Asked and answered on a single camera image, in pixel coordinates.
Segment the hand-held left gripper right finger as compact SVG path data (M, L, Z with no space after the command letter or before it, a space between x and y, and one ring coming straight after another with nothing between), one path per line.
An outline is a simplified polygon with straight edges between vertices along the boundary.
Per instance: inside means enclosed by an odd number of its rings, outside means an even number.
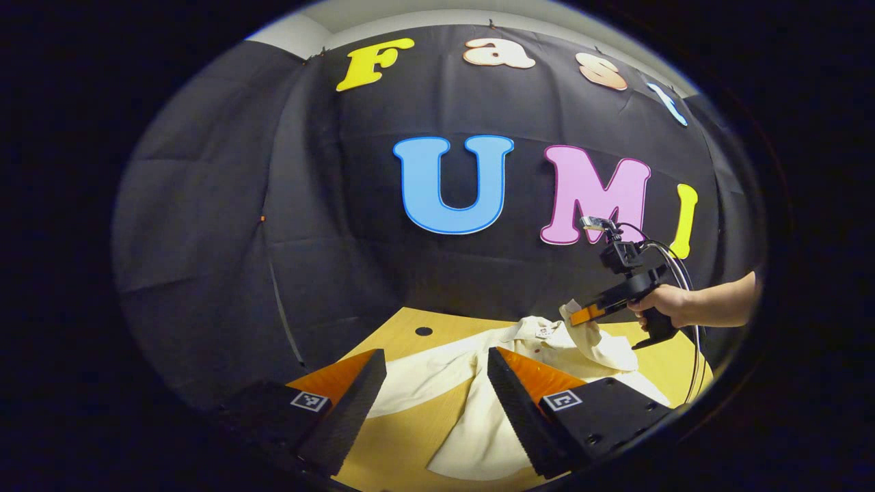
M487 375L535 473L551 479L610 456L673 409L614 377L587 383L505 348Z

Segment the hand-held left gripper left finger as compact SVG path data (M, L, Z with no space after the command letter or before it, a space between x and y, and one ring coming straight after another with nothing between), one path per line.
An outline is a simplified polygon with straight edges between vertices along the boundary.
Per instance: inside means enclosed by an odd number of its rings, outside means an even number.
M226 431L278 467L336 476L386 376L372 349L290 383L251 384L227 400Z

